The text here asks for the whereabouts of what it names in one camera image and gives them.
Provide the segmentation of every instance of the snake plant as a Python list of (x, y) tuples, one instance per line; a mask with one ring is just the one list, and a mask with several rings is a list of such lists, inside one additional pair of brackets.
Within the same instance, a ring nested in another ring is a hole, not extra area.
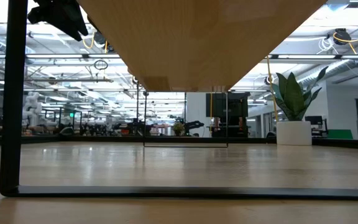
[(301, 121), (310, 106), (310, 103), (316, 99), (321, 88), (314, 93), (311, 90), (316, 86), (326, 74), (328, 67), (320, 71), (317, 79), (310, 84), (305, 90), (302, 83), (296, 82), (295, 75), (291, 72), (288, 79), (278, 73), (278, 85), (272, 84), (274, 98), (277, 106), (279, 106), (290, 121)]

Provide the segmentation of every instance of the cable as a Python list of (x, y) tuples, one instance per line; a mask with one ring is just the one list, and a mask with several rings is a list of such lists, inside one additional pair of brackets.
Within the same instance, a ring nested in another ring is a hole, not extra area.
[[(272, 91), (272, 94), (274, 93), (273, 91), (273, 79), (272, 79), (272, 73), (270, 72), (270, 60), (269, 60), (269, 56), (267, 56), (267, 71), (268, 71), (268, 80), (270, 82), (270, 91)], [(274, 104), (274, 113), (276, 115), (276, 121), (278, 121), (278, 115), (277, 115), (277, 107), (276, 107), (276, 97), (273, 96), (273, 104)]]
[(212, 93), (210, 93), (210, 95), (211, 95), (211, 99), (209, 101), (209, 105), (210, 105), (209, 117), (210, 117), (210, 119), (212, 119)]
[(352, 43), (349, 43), (349, 46), (351, 46), (351, 49), (353, 50), (354, 54), (357, 54), (356, 50), (354, 50)]
[(323, 51), (328, 51), (333, 46), (334, 46), (334, 41), (333, 40), (331, 40), (331, 39), (321, 39), (318, 42), (318, 47), (320, 48), (321, 51), (319, 51), (317, 54), (320, 54)]
[(93, 47), (93, 42), (94, 42), (94, 33), (92, 34), (92, 43), (91, 43), (91, 46), (88, 46), (86, 43), (85, 43), (85, 39), (82, 40), (82, 43), (84, 43), (84, 46), (87, 48), (87, 49), (91, 49)]
[(337, 37), (335, 36), (336, 34), (337, 34), (337, 32), (334, 33), (333, 37), (334, 37), (335, 39), (341, 41), (341, 42), (353, 43), (353, 42), (357, 42), (357, 41), (358, 41), (358, 39), (357, 39), (357, 40), (342, 40), (342, 39), (337, 38)]

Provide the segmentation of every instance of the white wall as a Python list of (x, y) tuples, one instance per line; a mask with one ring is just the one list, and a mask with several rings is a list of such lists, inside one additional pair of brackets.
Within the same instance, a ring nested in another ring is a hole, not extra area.
[(274, 111), (274, 105), (272, 101), (268, 101), (267, 105), (265, 106), (253, 106), (251, 108), (248, 108), (248, 117), (253, 117), (253, 116), (260, 116), (262, 114), (265, 113), (270, 113)]
[(198, 133), (201, 138), (209, 138), (209, 121), (210, 118), (206, 117), (206, 93), (187, 93), (186, 104), (186, 121), (200, 121), (204, 123), (204, 127), (190, 130), (190, 134)]
[(327, 86), (328, 129), (350, 129), (358, 139), (357, 108), (358, 86)]

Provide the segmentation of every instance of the ceiling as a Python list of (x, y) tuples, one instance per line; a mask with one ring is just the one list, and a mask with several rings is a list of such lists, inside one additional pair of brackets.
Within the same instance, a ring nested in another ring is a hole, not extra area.
[[(6, 21), (7, 21), (7, 2), (0, 0), (0, 42), (5, 43), (6, 39)], [(349, 1), (330, 0), (328, 4), (315, 12), (307, 21), (305, 21), (296, 31), (294, 31), (286, 40), (284, 40), (272, 54), (336, 54), (332, 47), (329, 50), (323, 50), (322, 40), (335, 32), (336, 28), (346, 28), (351, 37), (358, 39), (358, 7), (344, 8), (344, 4)], [(32, 0), (29, 1), (29, 10), (37, 6)], [(90, 35), (83, 37), (86, 45), (91, 45), (92, 33), (94, 27), (87, 21), (86, 14), (83, 17)], [(266, 35), (274, 35), (269, 30), (264, 30)], [(62, 31), (49, 24), (28, 24), (27, 26), (27, 46), (33, 54), (104, 54), (102, 47), (93, 45), (87, 48), (83, 42), (77, 42)], [(351, 52), (349, 45), (333, 45), (339, 54), (349, 54)], [(107, 110), (109, 113), (99, 113), (99, 116), (106, 114), (114, 115), (115, 119), (130, 119), (136, 117), (136, 84), (133, 82), (132, 75), (128, 72), (125, 63), (120, 58), (104, 59), (108, 63), (108, 68), (98, 70), (94, 63), (98, 59), (78, 59), (78, 58), (33, 58), (31, 63), (27, 64), (27, 73), (25, 89), (92, 89), (94, 91), (39, 91), (43, 96), (40, 101), (53, 104), (68, 102), (88, 103), (86, 108), (74, 105), (74, 108), (87, 112), (88, 110)], [(293, 71), (301, 75), (309, 69), (312, 69), (324, 62), (281, 62), (271, 63), (272, 73), (288, 74)], [(3, 79), (4, 60), (0, 59), (0, 79)], [(244, 90), (263, 90), (268, 86), (265, 84), (265, 78), (268, 76), (267, 64), (261, 62), (256, 65), (248, 74), (238, 81), (234, 86)], [(358, 68), (343, 72), (329, 79), (333, 85), (358, 85), (358, 77), (351, 78), (344, 82), (335, 84), (338, 80), (348, 78), (358, 74)], [(51, 78), (77, 80), (77, 82), (49, 82)], [(0, 82), (0, 89), (3, 88), (3, 82)], [(149, 93), (148, 99), (154, 99), (150, 105), (147, 105), (147, 114), (153, 116), (150, 122), (172, 122), (172, 116), (181, 116), (184, 109), (184, 93)], [(259, 99), (261, 93), (252, 93), (251, 99)], [(90, 105), (90, 103), (99, 103), (99, 105)], [(144, 113), (144, 105), (140, 105), (140, 114)]]

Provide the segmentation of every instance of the potted plant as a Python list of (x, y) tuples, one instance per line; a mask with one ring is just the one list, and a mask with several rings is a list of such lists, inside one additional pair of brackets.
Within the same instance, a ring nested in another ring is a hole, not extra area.
[(181, 136), (181, 132), (185, 130), (185, 126), (181, 122), (176, 122), (173, 125), (173, 131), (176, 136)]
[(293, 146), (311, 145), (311, 125), (309, 121), (302, 121), (310, 103), (316, 99), (321, 88), (312, 93), (316, 86), (326, 74), (328, 67), (320, 71), (317, 79), (306, 89), (302, 83), (297, 83), (293, 73), (285, 78), (277, 74), (278, 85), (272, 84), (274, 98), (289, 121), (277, 121), (277, 144)]

